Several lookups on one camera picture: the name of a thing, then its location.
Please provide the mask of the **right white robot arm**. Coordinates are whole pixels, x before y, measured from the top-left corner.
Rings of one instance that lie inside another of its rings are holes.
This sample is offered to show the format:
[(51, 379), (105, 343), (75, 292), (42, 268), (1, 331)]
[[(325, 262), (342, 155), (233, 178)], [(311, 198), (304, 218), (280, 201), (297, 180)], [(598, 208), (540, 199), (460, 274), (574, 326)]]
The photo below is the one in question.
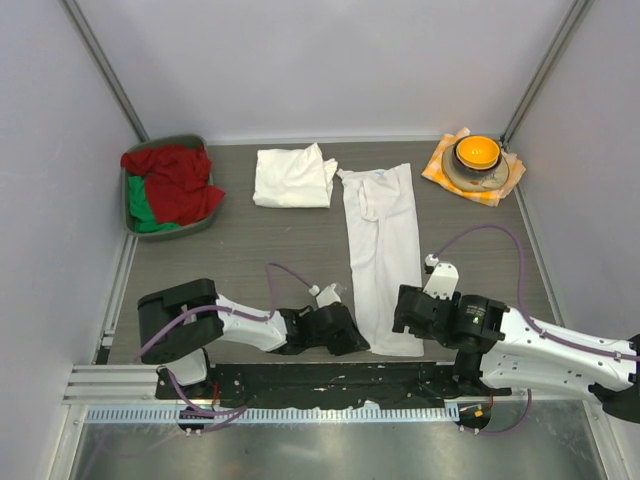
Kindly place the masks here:
[(464, 395), (540, 390), (639, 421), (638, 337), (593, 337), (527, 320), (520, 310), (480, 295), (432, 297), (408, 285), (399, 288), (392, 330), (455, 351), (451, 380)]

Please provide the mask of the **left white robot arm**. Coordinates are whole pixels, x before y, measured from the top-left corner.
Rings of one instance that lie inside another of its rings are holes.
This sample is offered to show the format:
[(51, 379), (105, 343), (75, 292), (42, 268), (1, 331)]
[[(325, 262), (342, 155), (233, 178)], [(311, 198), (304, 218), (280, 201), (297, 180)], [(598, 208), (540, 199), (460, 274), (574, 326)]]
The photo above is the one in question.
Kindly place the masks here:
[(137, 304), (140, 350), (136, 358), (165, 366), (190, 398), (205, 397), (213, 385), (205, 347), (221, 340), (262, 352), (298, 355), (323, 347), (334, 356), (370, 348), (359, 332), (339, 287), (309, 288), (314, 306), (273, 311), (250, 308), (198, 279), (142, 297)]

